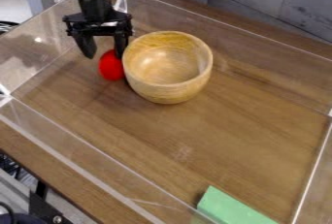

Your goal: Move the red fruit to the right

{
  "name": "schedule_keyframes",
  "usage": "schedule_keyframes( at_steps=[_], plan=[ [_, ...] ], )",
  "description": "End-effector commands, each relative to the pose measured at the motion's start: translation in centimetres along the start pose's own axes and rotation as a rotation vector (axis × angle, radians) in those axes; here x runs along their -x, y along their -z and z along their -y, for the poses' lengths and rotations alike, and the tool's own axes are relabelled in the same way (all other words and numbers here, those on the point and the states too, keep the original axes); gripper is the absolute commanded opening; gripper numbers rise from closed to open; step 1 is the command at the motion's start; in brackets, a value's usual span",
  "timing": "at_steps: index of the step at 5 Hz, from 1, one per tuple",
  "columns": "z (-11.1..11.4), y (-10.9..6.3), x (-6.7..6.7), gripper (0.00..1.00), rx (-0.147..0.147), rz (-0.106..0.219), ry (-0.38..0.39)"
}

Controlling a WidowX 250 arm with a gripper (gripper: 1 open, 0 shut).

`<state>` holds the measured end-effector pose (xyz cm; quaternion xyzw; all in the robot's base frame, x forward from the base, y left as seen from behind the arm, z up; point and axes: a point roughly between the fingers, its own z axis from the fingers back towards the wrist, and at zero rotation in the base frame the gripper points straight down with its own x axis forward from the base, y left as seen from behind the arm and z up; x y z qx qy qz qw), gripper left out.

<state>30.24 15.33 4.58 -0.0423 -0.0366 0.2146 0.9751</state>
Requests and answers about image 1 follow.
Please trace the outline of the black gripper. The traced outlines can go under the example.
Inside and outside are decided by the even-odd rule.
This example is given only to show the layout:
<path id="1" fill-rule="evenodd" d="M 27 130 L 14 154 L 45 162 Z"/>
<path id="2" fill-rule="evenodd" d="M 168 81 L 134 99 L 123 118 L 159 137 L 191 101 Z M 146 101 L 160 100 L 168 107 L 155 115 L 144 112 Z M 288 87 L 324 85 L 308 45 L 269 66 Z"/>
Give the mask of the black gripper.
<path id="1" fill-rule="evenodd" d="M 128 46 L 128 36 L 132 35 L 131 19 L 130 14 L 114 11 L 104 21 L 89 21 L 81 13 L 64 16 L 61 21 L 65 23 L 67 35 L 73 37 L 87 58 L 92 59 L 97 50 L 93 36 L 114 36 L 114 52 L 120 59 Z"/>

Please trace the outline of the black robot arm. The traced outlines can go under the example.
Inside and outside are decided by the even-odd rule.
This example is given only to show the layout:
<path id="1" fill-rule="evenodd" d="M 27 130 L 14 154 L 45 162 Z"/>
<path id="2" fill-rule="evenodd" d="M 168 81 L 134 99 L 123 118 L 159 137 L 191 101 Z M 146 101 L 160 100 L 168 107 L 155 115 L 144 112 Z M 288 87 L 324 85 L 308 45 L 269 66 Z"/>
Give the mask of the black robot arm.
<path id="1" fill-rule="evenodd" d="M 61 18 L 65 33 L 72 37 L 83 55 L 92 59 L 97 46 L 95 36 L 114 38 L 114 53 L 122 58 L 132 35 L 132 16 L 116 11 L 110 0 L 77 0 L 80 12 Z"/>

